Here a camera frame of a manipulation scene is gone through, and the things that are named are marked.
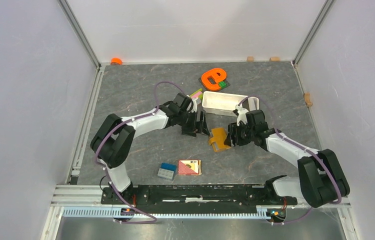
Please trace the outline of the wooden block middle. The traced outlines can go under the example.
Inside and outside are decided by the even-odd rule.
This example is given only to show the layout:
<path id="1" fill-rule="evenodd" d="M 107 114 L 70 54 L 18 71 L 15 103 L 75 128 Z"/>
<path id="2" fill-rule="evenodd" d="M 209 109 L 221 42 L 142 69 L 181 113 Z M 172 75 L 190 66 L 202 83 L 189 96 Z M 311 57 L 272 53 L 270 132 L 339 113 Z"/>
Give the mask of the wooden block middle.
<path id="1" fill-rule="evenodd" d="M 280 62 L 281 59 L 278 56 L 272 56 L 269 59 L 270 62 Z"/>

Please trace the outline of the white plastic tray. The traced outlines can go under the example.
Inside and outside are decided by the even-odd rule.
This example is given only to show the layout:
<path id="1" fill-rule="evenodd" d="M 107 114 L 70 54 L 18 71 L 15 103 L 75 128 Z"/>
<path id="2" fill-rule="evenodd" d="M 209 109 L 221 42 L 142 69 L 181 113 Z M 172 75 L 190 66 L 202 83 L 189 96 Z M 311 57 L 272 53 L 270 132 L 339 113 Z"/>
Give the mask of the white plastic tray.
<path id="1" fill-rule="evenodd" d="M 259 99 L 257 97 L 249 97 L 246 95 L 205 91 L 202 98 L 202 108 L 208 114 L 236 117 L 235 110 L 237 105 L 247 111 L 259 109 Z"/>

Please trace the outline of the orange tape roll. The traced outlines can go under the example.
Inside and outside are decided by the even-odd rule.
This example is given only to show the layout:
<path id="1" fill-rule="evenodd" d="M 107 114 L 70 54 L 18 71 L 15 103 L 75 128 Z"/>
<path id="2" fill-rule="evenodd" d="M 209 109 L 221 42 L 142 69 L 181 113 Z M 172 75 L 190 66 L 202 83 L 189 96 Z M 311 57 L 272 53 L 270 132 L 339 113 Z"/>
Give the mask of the orange tape roll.
<path id="1" fill-rule="evenodd" d="M 123 61 L 118 57 L 113 57 L 110 60 L 110 65 L 122 65 L 122 64 L 123 64 Z"/>

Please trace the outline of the blue grey toy brick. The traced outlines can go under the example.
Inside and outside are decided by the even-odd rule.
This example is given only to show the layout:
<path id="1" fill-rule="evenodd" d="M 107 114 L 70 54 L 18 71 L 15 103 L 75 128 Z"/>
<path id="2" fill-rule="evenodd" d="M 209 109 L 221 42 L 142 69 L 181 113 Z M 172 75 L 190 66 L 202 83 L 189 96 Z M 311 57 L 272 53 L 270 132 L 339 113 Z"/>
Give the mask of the blue grey toy brick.
<path id="1" fill-rule="evenodd" d="M 158 169 L 157 176 L 166 180 L 173 180 L 177 171 L 177 166 L 170 163 L 162 163 Z"/>

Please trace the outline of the orange plastic letter e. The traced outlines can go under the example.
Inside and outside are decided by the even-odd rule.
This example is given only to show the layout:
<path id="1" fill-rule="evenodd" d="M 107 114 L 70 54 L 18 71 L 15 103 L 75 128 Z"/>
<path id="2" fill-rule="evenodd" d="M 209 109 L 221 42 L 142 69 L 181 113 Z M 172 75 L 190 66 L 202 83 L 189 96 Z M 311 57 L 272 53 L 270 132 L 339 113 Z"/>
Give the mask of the orange plastic letter e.
<path id="1" fill-rule="evenodd" d="M 207 79 L 213 79 L 215 82 L 220 82 L 223 80 L 226 80 L 227 78 L 227 73 L 225 70 L 222 68 L 213 68 L 208 70 L 207 72 L 203 73 L 202 76 L 200 77 L 204 82 Z"/>

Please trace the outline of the colourful toy brick stack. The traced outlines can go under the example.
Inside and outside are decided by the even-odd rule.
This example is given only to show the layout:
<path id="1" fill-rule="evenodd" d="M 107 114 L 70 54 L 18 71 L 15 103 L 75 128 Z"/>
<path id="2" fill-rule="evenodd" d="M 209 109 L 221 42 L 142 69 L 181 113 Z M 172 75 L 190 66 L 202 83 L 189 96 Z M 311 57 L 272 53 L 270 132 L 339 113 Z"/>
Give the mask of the colourful toy brick stack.
<path id="1" fill-rule="evenodd" d="M 196 90 L 194 93 L 190 94 L 189 95 L 190 98 L 198 98 L 200 100 L 203 99 L 203 89 L 200 88 L 198 90 Z"/>

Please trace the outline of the green toy brick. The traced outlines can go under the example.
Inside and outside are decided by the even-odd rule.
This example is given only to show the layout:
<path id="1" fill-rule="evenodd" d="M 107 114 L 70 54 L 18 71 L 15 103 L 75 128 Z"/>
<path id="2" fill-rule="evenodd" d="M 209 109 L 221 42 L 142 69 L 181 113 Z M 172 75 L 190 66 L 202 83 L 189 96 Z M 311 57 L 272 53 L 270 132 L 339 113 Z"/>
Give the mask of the green toy brick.
<path id="1" fill-rule="evenodd" d="M 220 89 L 224 89 L 228 86 L 228 84 L 225 81 L 220 81 L 218 83 L 218 85 L 219 85 Z"/>

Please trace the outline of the wooden block left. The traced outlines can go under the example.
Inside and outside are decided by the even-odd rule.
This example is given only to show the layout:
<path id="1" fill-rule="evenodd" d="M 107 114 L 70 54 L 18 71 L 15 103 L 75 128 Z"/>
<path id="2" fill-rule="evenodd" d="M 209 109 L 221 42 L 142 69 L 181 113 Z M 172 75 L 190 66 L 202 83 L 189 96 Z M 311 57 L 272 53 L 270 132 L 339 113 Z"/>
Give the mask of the wooden block left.
<path id="1" fill-rule="evenodd" d="M 246 61 L 247 62 L 253 62 L 255 59 L 254 59 L 254 57 L 253 56 L 248 56 L 247 58 L 246 58 Z"/>

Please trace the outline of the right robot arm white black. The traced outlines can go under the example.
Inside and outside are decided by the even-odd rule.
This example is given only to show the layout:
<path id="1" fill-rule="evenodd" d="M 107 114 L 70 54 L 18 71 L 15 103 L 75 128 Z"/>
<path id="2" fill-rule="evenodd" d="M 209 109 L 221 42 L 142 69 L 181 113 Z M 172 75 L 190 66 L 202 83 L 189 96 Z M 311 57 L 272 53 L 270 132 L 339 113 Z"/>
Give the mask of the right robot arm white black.
<path id="1" fill-rule="evenodd" d="M 262 110 L 235 109 L 236 122 L 228 125 L 226 145 L 232 147 L 254 143 L 275 154 L 298 170 L 298 177 L 285 175 L 266 181 L 264 198 L 270 204 L 284 197 L 305 200 L 311 207 L 339 204 L 350 194 L 350 186 L 337 155 L 330 149 L 307 147 L 286 136 L 276 128 L 269 128 Z"/>

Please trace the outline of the wooden block right side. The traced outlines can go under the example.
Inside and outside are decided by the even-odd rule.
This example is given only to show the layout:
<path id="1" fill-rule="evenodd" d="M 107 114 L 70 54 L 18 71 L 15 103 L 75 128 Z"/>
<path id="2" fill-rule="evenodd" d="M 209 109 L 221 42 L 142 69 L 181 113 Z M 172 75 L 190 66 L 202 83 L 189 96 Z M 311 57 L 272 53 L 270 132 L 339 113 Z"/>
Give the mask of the wooden block right side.
<path id="1" fill-rule="evenodd" d="M 305 92 L 303 94 L 303 98 L 304 98 L 304 102 L 305 102 L 305 105 L 307 108 L 310 108 L 313 106 L 313 102 L 312 102 L 312 99 L 311 99 L 311 94 L 309 92 Z"/>

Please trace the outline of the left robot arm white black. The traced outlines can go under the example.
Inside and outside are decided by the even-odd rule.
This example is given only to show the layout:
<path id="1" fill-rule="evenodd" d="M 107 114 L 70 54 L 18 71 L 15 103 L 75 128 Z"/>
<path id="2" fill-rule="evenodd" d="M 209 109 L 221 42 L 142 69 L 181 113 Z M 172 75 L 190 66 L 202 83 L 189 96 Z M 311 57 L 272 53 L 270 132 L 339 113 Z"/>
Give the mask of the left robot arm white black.
<path id="1" fill-rule="evenodd" d="M 146 133 L 178 125 L 181 133 L 196 137 L 198 134 L 210 135 L 204 110 L 198 111 L 196 100 L 179 92 L 174 100 L 158 105 L 142 114 L 119 117 L 108 115 L 90 142 L 95 160 L 100 164 L 110 185 L 113 197 L 121 204 L 133 197 L 129 187 L 132 184 L 125 160 L 129 155 L 133 140 Z"/>

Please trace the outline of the wooden block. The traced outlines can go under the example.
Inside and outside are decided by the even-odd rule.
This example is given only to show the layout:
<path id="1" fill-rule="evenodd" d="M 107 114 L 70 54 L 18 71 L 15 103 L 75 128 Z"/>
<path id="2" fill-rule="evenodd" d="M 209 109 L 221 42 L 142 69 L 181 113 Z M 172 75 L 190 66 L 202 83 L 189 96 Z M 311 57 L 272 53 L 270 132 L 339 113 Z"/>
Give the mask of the wooden block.
<path id="1" fill-rule="evenodd" d="M 305 92 L 303 94 L 303 98 L 304 98 L 304 102 L 305 102 L 305 105 L 307 108 L 310 108 L 313 106 L 313 102 L 312 102 L 312 99 L 311 99 L 311 94 L 309 92 Z"/>
<path id="2" fill-rule="evenodd" d="M 269 59 L 270 62 L 280 62 L 281 59 L 278 56 L 272 56 Z"/>
<path id="3" fill-rule="evenodd" d="M 254 57 L 253 56 L 248 56 L 247 58 L 246 58 L 246 61 L 247 62 L 253 62 L 255 59 L 254 59 Z"/>

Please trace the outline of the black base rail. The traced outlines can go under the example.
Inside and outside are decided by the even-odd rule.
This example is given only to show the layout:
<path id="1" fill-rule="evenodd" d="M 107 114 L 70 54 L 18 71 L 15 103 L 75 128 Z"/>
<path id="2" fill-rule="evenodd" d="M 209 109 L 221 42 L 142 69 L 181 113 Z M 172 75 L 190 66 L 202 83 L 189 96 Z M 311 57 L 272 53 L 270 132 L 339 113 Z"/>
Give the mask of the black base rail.
<path id="1" fill-rule="evenodd" d="M 278 196 L 272 187 L 260 184 L 139 184 L 121 196 L 148 214 L 253 214 L 257 206 L 298 203 L 295 197 Z"/>

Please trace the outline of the red playing card deck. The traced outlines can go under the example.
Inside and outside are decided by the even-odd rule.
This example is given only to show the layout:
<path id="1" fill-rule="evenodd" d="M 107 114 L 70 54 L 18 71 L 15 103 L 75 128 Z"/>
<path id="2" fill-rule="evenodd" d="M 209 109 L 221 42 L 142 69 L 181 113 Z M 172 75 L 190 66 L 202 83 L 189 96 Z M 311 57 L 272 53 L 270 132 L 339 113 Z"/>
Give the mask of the red playing card deck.
<path id="1" fill-rule="evenodd" d="M 179 160 L 178 174 L 185 176 L 200 176 L 202 174 L 202 161 L 200 159 Z"/>

